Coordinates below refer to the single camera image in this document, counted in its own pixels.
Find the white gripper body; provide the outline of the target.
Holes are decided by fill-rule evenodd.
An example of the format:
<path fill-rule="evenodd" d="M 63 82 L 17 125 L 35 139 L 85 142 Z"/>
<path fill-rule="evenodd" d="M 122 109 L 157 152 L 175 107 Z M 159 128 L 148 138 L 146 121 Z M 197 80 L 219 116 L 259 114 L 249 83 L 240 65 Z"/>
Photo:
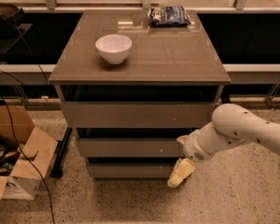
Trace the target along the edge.
<path fill-rule="evenodd" d="M 185 156 L 194 162 L 205 162 L 214 158 L 213 154 L 209 154 L 203 150 L 198 142 L 198 130 L 190 133 L 186 137 L 186 143 L 183 147 Z"/>

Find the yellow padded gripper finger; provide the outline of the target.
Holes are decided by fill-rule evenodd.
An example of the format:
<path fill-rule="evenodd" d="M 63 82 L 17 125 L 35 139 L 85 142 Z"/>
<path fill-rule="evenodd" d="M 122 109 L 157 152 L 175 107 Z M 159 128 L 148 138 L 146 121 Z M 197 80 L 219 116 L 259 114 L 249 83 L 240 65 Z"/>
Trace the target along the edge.
<path fill-rule="evenodd" d="M 178 159 L 174 170 L 170 174 L 167 185 L 170 188 L 178 187 L 186 178 L 188 178 L 195 170 L 195 163 L 188 158 Z"/>

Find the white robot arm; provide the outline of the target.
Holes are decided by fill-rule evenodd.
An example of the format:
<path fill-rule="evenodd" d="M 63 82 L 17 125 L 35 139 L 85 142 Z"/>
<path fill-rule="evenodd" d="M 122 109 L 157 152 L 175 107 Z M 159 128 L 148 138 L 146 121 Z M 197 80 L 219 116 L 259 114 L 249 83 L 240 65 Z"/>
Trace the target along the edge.
<path fill-rule="evenodd" d="M 183 145 L 186 158 L 176 162 L 167 182 L 170 188 L 188 178 L 196 162 L 208 161 L 222 150 L 254 142 L 280 156 L 280 124 L 261 119 L 239 105 L 224 104 L 214 110 L 211 122 L 179 136 L 177 142 Z"/>

